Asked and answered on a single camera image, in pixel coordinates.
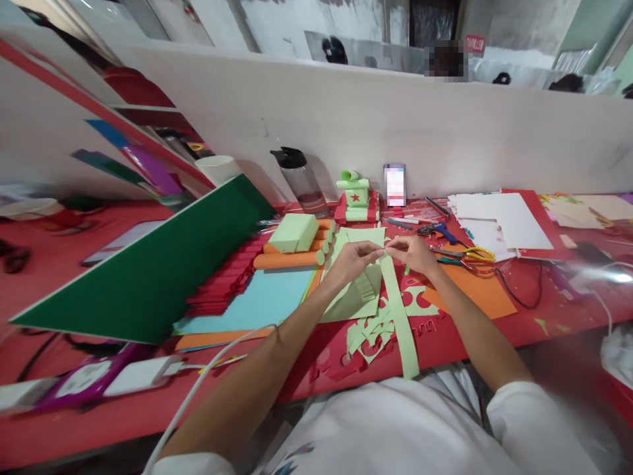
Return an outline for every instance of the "dark green board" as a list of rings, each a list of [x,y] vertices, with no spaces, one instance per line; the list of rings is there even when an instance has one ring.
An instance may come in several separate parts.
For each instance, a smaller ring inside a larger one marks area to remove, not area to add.
[[[274,214],[239,175],[11,323],[160,344],[185,299]]]

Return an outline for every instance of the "water bottle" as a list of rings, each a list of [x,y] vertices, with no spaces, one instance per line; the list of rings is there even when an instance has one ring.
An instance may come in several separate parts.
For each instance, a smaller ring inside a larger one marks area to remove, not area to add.
[[[303,208],[303,212],[314,214],[317,218],[329,215],[328,205],[318,186],[315,173],[308,165],[305,155],[300,150],[282,147],[281,150],[271,150],[282,173]]]

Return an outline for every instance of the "white shirt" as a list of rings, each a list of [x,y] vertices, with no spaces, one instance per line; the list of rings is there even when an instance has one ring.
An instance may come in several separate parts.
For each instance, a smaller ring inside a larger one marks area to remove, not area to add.
[[[266,467],[273,475],[598,474],[554,402],[534,383],[510,383],[482,428],[472,382],[440,371],[392,378],[310,408]],[[234,475],[220,455],[162,459],[154,475]]]

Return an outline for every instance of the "orange paper roll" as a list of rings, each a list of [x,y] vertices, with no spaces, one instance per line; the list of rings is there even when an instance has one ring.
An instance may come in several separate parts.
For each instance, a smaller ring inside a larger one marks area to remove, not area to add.
[[[331,229],[334,230],[336,228],[336,222],[334,220],[322,219],[316,220],[318,222],[319,229]]]
[[[315,239],[323,240],[325,239],[327,242],[332,242],[332,237],[334,237],[334,230],[319,230],[316,232]]]
[[[314,241],[312,241],[309,251],[323,251],[324,253],[327,254],[328,252],[330,252],[330,244],[328,244],[328,242],[325,239],[323,240],[315,239]],[[264,244],[264,253],[275,254],[275,253],[279,253],[279,251],[271,243],[266,243]]]
[[[256,269],[280,269],[282,267],[322,265],[324,262],[325,253],[323,251],[293,254],[270,253],[255,257],[253,266]]]

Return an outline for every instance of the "hand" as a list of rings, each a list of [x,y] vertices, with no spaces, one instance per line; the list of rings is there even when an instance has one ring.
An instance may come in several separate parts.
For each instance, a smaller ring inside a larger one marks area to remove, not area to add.
[[[376,262],[383,253],[384,250],[371,241],[346,243],[324,281],[343,288],[362,274],[368,265]]]
[[[431,278],[440,270],[435,254],[421,237],[398,236],[384,247],[384,251],[426,277]]]

